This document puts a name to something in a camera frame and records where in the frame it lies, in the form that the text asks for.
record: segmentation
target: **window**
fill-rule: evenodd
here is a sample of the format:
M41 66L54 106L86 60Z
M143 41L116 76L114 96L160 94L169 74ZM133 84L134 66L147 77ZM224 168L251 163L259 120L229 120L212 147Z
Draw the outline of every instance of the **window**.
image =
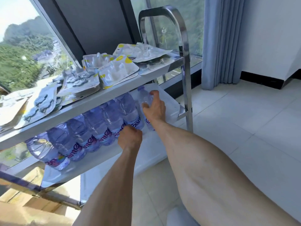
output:
M0 0L0 95L51 81L75 64L65 51L30 0ZM0 152L0 170L30 156L24 143L6 149Z
M193 67L202 61L205 0L131 0L131 2L137 20L141 10L165 5L176 7L184 18L187 28L190 66ZM145 20L149 44L156 46L154 37L157 37L160 48L178 51L178 38L172 22L164 16L153 17L153 22L156 28L155 33L152 31L150 18L148 17ZM167 73L165 76L158 78L158 82L163 83L180 73L180 70Z

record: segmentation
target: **curtain fold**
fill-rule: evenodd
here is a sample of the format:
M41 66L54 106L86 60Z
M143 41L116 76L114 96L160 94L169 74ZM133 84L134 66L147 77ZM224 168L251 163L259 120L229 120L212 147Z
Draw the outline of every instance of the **curtain fold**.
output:
M244 0L205 0L202 88L238 83L238 40Z

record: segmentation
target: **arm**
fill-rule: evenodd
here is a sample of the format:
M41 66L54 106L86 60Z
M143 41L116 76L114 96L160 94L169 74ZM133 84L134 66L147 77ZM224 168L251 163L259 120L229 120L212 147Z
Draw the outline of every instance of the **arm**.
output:
M131 226L134 166L142 132L128 125L120 132L123 152L97 185L73 226Z
M152 91L143 112L166 147L182 201L201 226L300 225L265 196L219 148L165 122L165 105Z

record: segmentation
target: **gray fabric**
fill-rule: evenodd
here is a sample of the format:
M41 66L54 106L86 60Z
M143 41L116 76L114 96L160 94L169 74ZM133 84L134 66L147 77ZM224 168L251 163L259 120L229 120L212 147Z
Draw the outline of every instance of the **gray fabric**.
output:
M167 215L166 226L200 226L184 206L177 206Z
M202 88L238 83L237 57L244 0L205 0Z

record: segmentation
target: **left arm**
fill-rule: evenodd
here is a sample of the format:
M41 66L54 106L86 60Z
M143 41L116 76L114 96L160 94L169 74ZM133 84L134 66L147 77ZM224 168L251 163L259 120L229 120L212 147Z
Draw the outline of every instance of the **left arm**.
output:
M123 152L97 185L73 226L131 226L134 166L142 132L128 125L120 132Z

